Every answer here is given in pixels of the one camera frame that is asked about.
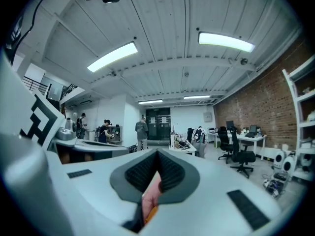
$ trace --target man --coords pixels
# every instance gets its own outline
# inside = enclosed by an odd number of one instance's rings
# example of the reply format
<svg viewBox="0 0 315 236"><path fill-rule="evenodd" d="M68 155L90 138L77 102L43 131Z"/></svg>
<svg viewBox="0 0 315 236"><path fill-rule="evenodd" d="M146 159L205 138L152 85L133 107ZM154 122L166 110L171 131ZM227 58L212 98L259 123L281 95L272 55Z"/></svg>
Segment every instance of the man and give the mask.
<svg viewBox="0 0 315 236"><path fill-rule="evenodd" d="M81 117L79 118L79 125L80 125L80 136L79 139L84 139L85 129L88 126L85 120L85 113L82 113Z"/></svg>
<svg viewBox="0 0 315 236"><path fill-rule="evenodd" d="M146 124L145 117L142 117L139 122L136 123L137 136L138 136L138 148L137 151L141 150L141 145L143 145L143 149L148 148L148 126Z"/></svg>

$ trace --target railing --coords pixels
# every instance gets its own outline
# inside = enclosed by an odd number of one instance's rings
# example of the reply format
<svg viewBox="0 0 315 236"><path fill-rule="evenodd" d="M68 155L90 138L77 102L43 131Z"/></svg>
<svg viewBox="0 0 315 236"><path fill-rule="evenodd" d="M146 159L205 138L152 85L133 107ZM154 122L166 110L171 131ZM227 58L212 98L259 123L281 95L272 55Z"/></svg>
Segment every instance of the railing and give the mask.
<svg viewBox="0 0 315 236"><path fill-rule="evenodd" d="M77 88L77 86L74 84L71 84L70 86L68 86L65 90L63 90L63 93L61 94L60 100L63 99L67 94L71 93L76 88Z"/></svg>
<svg viewBox="0 0 315 236"><path fill-rule="evenodd" d="M38 89L43 95L45 95L45 92L47 89L46 85L39 83L35 80L32 80L28 77L25 77L25 76L24 76L22 81L28 90L34 91L34 90Z"/></svg>

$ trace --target light fixture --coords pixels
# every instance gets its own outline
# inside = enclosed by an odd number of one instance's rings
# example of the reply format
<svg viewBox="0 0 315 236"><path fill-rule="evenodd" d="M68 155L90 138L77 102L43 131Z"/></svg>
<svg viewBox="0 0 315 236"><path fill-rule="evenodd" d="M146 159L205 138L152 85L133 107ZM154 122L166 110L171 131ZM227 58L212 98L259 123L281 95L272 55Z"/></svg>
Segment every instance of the light fixture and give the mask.
<svg viewBox="0 0 315 236"><path fill-rule="evenodd" d="M142 102L138 102L139 104L150 104L150 103L159 103L159 102L163 102L162 100L151 100L151 101L142 101Z"/></svg>
<svg viewBox="0 0 315 236"><path fill-rule="evenodd" d="M212 34L212 33L206 33L206 32L199 33L198 42L199 44L222 45L226 47L236 48L236 49L242 50L244 52L249 52L249 53L251 53L253 49L255 48L253 44L245 42L237 38L218 35L218 34Z"/></svg>
<svg viewBox="0 0 315 236"><path fill-rule="evenodd" d="M200 95L200 96L185 96L184 100L188 99L201 99L201 98L209 98L210 95Z"/></svg>
<svg viewBox="0 0 315 236"><path fill-rule="evenodd" d="M80 102L80 104L81 105L85 105L85 104L89 104L89 103L91 103L92 101L90 101L90 100L86 100L86 101L82 101L82 102Z"/></svg>
<svg viewBox="0 0 315 236"><path fill-rule="evenodd" d="M88 69L92 72L95 72L114 61L117 61L121 58L127 57L137 52L137 48L135 47L134 43L131 42L101 57L93 64L89 65Z"/></svg>

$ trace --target black cable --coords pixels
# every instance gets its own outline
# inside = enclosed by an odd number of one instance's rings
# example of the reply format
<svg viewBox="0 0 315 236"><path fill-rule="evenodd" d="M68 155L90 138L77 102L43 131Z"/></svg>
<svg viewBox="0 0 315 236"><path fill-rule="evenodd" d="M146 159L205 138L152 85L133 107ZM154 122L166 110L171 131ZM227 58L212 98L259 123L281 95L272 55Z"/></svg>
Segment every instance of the black cable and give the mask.
<svg viewBox="0 0 315 236"><path fill-rule="evenodd" d="M24 38L27 36L27 34L30 33L30 31L33 29L33 26L34 26L34 23L35 23L35 16L36 16L36 12L41 4L41 2L43 2L43 0L40 0L38 5L36 6L35 8L35 11L34 11L34 14L33 14L33 19L31 21L31 27L30 29L20 38L19 42L16 44L15 46L15 49L14 49L14 52L12 54L12 57L11 57L11 61L10 61L10 64L13 65L13 62L14 62L14 57L15 57L15 54L16 54L16 51L18 50L18 47L19 45L21 44L21 42L24 40Z"/></svg>

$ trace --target poster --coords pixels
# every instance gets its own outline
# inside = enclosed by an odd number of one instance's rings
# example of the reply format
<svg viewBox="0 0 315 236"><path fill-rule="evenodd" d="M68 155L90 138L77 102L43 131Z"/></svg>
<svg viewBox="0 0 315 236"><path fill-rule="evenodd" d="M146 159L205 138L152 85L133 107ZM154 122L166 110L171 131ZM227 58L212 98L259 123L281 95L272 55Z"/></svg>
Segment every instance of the poster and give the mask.
<svg viewBox="0 0 315 236"><path fill-rule="evenodd" d="M167 123L166 116L162 116L162 123Z"/></svg>

